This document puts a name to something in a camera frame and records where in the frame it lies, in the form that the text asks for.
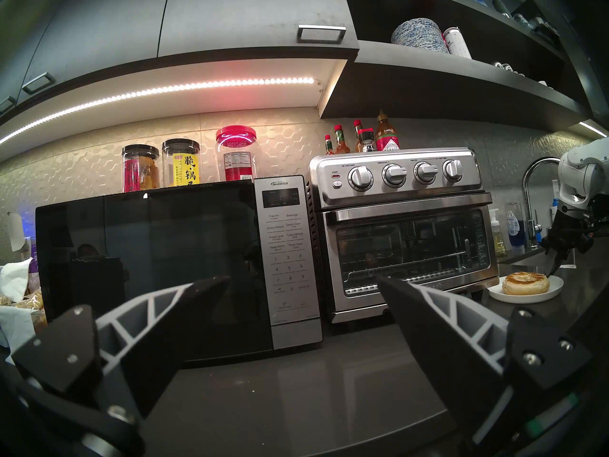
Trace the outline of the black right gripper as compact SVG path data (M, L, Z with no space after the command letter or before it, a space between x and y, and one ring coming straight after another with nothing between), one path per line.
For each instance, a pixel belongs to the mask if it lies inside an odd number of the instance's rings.
M598 219L594 210L559 205L552 226L541 241L541 246L546 251L556 251L550 259L547 276L556 273L568 259L572 249L579 252L589 251L594 244L595 233L606 229L608 213L600 213Z

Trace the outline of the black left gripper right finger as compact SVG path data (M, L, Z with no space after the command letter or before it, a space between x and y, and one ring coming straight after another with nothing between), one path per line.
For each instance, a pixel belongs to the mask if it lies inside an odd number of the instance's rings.
M466 450L556 450L579 417L589 350L527 307L505 319L461 295L379 277L410 351Z

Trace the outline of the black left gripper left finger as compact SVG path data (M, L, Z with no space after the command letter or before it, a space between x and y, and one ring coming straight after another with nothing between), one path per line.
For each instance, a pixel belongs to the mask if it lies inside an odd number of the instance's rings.
M46 392L147 417L199 347L229 284L230 277L215 276L149 292L99 317L89 304L73 306L12 352L12 361Z

